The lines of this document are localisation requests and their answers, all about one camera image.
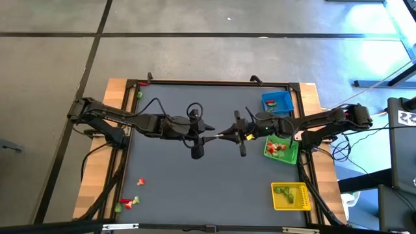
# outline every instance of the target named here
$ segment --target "blue container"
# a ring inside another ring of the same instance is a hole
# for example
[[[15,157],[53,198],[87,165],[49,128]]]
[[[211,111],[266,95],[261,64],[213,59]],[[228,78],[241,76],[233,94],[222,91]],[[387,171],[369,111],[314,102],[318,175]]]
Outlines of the blue container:
[[[275,101],[277,105],[269,107],[266,104],[266,101]],[[261,103],[264,111],[268,111],[273,114],[288,113],[293,111],[291,94],[288,91],[261,94]]]

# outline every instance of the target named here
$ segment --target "gray floor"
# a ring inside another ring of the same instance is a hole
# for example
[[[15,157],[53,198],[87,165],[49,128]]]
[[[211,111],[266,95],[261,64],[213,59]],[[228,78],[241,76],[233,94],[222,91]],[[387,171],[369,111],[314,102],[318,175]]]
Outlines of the gray floor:
[[[95,32],[105,0],[7,1],[0,31]],[[105,32],[394,33],[381,4],[318,1],[114,1]],[[0,138],[25,151],[0,151],[0,225],[33,217],[65,115],[83,74],[91,38],[0,38]],[[102,38],[85,96],[102,99],[108,78],[211,79],[316,83],[323,107],[361,91],[355,79],[378,80],[409,58],[400,41],[273,38]],[[374,89],[352,103],[372,113],[388,97],[414,90]],[[376,125],[387,123],[375,118]],[[364,137],[354,135],[352,142]],[[79,170],[90,141],[75,133],[46,221],[70,220]],[[351,159],[369,172],[389,167],[387,132],[354,147]],[[340,166],[359,171],[356,166]]]

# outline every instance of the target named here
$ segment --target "yellow tray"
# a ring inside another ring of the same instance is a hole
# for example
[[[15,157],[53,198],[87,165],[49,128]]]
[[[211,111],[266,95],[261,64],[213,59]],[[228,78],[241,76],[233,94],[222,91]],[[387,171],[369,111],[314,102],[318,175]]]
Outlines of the yellow tray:
[[[310,211],[311,204],[309,203],[309,196],[305,183],[272,183],[272,197],[273,207],[277,211]],[[293,203],[290,204],[287,201],[287,197],[284,194],[278,194],[274,192],[276,187],[289,188],[289,193],[293,195]]]

